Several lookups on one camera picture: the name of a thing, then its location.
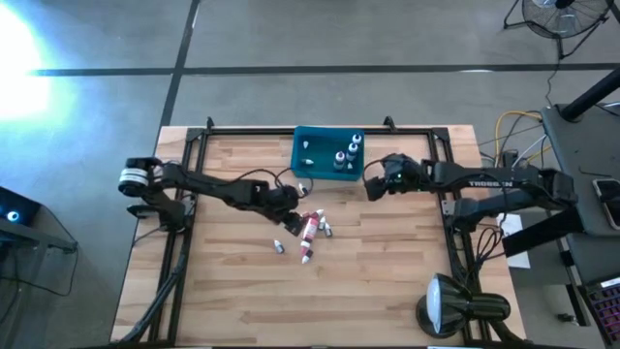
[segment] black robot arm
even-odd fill
[[[473,232],[486,216],[531,206],[562,209],[577,201],[573,179],[556,170],[540,170],[533,166],[463,168],[449,162],[422,160],[418,163],[404,154],[390,154],[380,163],[384,167],[384,177],[374,177],[364,183],[370,201],[381,199],[385,193],[448,193],[467,187],[504,189],[505,193],[480,201],[460,199],[442,203],[449,224],[463,232]]]
[[[187,171],[178,164],[163,163],[157,158],[127,159],[118,185],[118,190],[124,195],[140,197],[158,212],[160,222],[167,230],[177,231],[187,223],[187,207],[164,193],[165,189],[170,188],[218,198],[236,209],[254,211],[275,224],[283,223],[295,236],[301,231],[301,217],[293,211],[299,195],[290,185],[270,189],[269,183],[264,180],[228,181]]]

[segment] desk lamp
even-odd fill
[[[521,342],[504,324],[511,305],[500,295],[473,294],[451,277],[436,273],[426,296],[418,301],[416,318],[422,330],[435,338],[448,338],[470,320],[488,321],[502,341]]]

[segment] teal plastic bin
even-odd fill
[[[361,135],[362,139],[357,156],[351,162],[353,168],[347,170],[348,161],[345,160],[343,170],[334,169],[333,161],[336,153],[338,151],[346,153],[355,134]],[[303,148],[303,142],[308,142],[306,149]],[[364,169],[364,143],[364,133],[359,129],[298,126],[294,129],[291,169],[294,175],[300,178],[358,180]],[[302,159],[310,159],[314,164],[302,165]]]

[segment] concrete floor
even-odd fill
[[[553,42],[527,28],[501,30],[511,2],[204,0],[186,66],[555,63]],[[152,154],[171,77],[21,78],[13,68],[172,68],[190,4],[0,4],[0,39],[9,43],[0,56],[0,69],[7,68],[0,71],[6,77],[0,80],[0,185],[47,205],[81,251],[73,293],[57,298],[34,291],[15,347],[108,341],[136,227],[125,211],[130,201],[116,190],[117,179],[127,157]],[[612,18],[565,63],[620,61],[619,29]],[[562,71],[551,99],[569,102],[607,73]],[[218,125],[321,125],[334,119],[378,124],[391,115],[400,124],[473,124],[481,142],[493,138],[503,111],[544,107],[550,74],[186,76],[170,123],[203,125],[212,116]],[[619,99],[614,94],[608,100]],[[524,120],[519,128],[531,125]],[[503,133],[510,125],[505,126]],[[509,147],[524,149],[542,131],[515,136]],[[494,151],[492,144],[481,150]],[[59,265],[65,270],[71,261],[64,263]],[[41,282],[62,289],[66,278],[56,273],[49,268]],[[579,329],[575,338],[573,327],[553,322],[557,308],[539,306],[548,303],[540,296],[548,290],[516,287],[530,339],[602,346],[595,328]],[[561,291],[551,292],[561,303],[554,306],[570,312]]]

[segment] yellow cable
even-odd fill
[[[537,157],[541,156],[543,153],[545,153],[546,151],[548,151],[551,148],[551,145],[548,145],[547,147],[545,147],[542,151],[538,151],[536,152],[534,155],[530,156],[529,158],[527,158],[527,163],[531,163],[532,160],[536,159]]]
[[[500,115],[500,117],[497,119],[497,122],[495,122],[495,166],[497,166],[497,161],[500,157],[501,154],[499,154],[500,152],[500,126],[502,125],[502,119],[504,119],[505,116],[507,115],[511,115],[511,114],[515,114],[515,115],[523,115],[523,116],[529,116],[529,117],[533,117],[537,120],[542,120],[543,118],[538,115],[538,114],[534,114],[534,113],[530,113],[530,112],[526,112],[526,111],[506,111],[504,112],[502,115]]]

